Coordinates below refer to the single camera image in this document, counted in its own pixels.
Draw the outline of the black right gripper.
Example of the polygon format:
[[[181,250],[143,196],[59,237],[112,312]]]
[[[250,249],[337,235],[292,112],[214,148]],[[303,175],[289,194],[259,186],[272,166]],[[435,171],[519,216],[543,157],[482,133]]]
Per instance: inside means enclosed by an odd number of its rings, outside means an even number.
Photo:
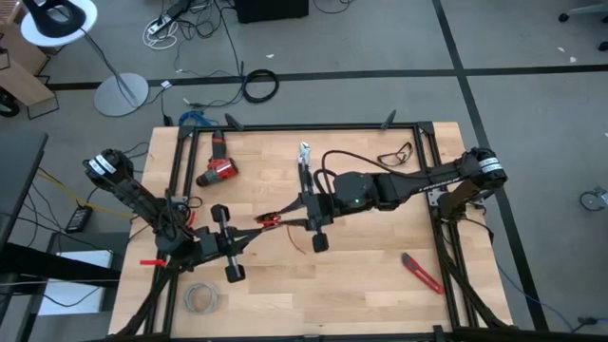
[[[327,234],[323,232],[323,227],[333,224],[333,208],[327,203],[329,197],[329,195],[303,192],[286,207],[276,211],[275,215],[281,217],[285,214],[305,208],[307,217],[287,220],[277,218],[273,220],[270,225],[303,227],[306,231],[313,234],[313,250],[316,253],[325,252],[329,249],[329,239]]]

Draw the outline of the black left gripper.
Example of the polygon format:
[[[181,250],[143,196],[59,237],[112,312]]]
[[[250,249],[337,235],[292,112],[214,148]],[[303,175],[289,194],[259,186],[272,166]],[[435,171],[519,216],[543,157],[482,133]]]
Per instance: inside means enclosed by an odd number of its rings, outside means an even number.
[[[255,238],[265,232],[264,226],[250,229],[238,229],[230,227],[229,209],[222,204],[216,204],[211,208],[212,219],[219,225],[219,231],[212,233],[208,227],[202,227],[196,231],[199,238],[197,250],[194,256],[194,265],[226,257],[228,266],[225,274],[229,283],[239,282],[246,278],[244,267],[237,262],[237,255]]]

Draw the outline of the grey black pliers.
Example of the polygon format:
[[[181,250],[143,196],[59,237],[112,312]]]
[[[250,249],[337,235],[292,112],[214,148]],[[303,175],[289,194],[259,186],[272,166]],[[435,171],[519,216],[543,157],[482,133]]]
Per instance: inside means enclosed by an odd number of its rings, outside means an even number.
[[[312,174],[310,173],[310,156],[310,146],[306,142],[302,142],[299,146],[297,162],[301,192],[303,194],[311,194],[314,191]]]

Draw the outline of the red black power drill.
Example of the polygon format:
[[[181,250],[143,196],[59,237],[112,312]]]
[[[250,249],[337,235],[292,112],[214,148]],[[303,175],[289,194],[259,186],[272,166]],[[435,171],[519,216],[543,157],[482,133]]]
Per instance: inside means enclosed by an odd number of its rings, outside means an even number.
[[[236,162],[227,155],[224,133],[216,130],[212,135],[212,156],[208,161],[207,170],[196,178],[196,185],[206,187],[231,179],[237,174]]]

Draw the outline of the clear safety glasses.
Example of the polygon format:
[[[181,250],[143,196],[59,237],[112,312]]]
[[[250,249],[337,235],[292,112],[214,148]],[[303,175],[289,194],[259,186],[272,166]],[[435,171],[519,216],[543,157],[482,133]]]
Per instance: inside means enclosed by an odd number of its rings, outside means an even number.
[[[386,167],[400,166],[409,160],[412,150],[412,144],[410,142],[405,142],[397,151],[378,155],[376,160]]]

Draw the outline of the red utility knife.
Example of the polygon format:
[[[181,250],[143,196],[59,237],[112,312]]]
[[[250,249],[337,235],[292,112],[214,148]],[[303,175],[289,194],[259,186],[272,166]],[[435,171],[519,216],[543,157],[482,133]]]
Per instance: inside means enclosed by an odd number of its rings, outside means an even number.
[[[401,261],[406,269],[408,269],[413,275],[421,280],[427,287],[438,295],[444,293],[443,285],[438,282],[432,275],[424,270],[418,262],[412,258],[408,253],[401,255]]]

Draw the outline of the black power adapter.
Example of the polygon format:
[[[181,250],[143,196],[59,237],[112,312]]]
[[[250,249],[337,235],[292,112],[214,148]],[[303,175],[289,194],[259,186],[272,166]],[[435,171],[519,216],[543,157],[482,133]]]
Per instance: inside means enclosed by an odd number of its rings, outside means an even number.
[[[79,205],[67,222],[65,232],[67,234],[83,232],[92,213],[91,207]]]

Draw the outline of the white box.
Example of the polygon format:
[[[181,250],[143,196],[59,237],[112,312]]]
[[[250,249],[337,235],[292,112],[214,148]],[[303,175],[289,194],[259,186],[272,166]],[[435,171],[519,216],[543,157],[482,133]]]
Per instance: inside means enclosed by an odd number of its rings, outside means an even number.
[[[106,268],[110,267],[113,258],[108,251],[58,252],[57,256]],[[38,314],[97,314],[102,310],[104,295],[103,287],[52,278],[45,288]]]

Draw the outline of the floor lamp with round base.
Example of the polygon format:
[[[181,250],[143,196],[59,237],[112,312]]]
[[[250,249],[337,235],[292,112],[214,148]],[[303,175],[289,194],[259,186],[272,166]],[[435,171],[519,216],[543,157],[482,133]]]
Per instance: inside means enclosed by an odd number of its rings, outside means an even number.
[[[98,19],[92,0],[19,0],[27,9],[21,33],[41,48],[59,48],[84,39],[97,53],[111,76],[95,90],[94,106],[107,117],[122,117],[147,100],[149,86],[137,73],[121,73],[107,59],[90,31]]]

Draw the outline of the black desk leg beam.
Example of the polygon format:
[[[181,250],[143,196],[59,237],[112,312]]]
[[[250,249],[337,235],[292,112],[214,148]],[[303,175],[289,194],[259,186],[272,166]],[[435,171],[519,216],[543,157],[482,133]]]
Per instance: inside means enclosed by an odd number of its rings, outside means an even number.
[[[7,243],[0,250],[0,273],[56,278],[70,281],[118,280],[121,272]]]

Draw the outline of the black floor box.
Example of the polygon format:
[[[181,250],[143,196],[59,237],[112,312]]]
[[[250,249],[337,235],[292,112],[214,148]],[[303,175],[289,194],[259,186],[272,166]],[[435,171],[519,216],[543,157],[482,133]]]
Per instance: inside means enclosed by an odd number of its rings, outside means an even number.
[[[296,19],[309,15],[310,0],[234,0],[241,24]]]

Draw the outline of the white power strip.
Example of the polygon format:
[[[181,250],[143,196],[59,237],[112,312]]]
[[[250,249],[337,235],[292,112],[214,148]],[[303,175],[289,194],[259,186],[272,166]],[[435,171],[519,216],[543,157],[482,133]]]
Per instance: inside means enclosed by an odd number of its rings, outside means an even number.
[[[176,35],[179,25],[167,14],[147,24],[142,32],[143,44],[152,50],[165,50],[178,42]]]

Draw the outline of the black desk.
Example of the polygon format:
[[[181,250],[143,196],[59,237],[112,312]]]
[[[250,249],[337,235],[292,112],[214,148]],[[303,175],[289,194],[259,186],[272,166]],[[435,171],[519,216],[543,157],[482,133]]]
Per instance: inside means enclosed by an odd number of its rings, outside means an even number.
[[[43,132],[0,133],[0,251],[9,240],[47,141]]]

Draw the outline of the black wheel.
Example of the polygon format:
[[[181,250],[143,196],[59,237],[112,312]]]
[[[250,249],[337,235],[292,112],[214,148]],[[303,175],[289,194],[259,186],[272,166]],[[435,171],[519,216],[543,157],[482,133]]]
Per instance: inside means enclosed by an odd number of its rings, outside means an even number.
[[[0,116],[14,117],[20,113],[20,107],[16,99],[5,89],[0,88]]]

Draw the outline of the grey chair caster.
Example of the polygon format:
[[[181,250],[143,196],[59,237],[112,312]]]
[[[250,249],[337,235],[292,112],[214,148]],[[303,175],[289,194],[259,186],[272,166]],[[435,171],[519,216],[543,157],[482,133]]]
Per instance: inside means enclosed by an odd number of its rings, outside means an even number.
[[[579,203],[590,212],[608,209],[608,190],[597,186],[593,190],[585,191],[580,194]]]

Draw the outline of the office chair base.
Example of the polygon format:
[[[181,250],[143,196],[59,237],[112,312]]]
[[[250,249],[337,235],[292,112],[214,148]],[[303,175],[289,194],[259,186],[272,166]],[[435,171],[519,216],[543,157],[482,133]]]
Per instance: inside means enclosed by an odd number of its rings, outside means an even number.
[[[604,24],[608,24],[608,0],[601,0],[600,3],[597,3],[595,5],[588,5],[588,6],[584,6],[584,7],[568,9],[567,11],[562,12],[559,15],[558,21],[560,23],[565,23],[573,15],[593,14],[593,13],[602,13],[602,12],[607,13],[607,16],[605,16],[601,20],[601,22]]]

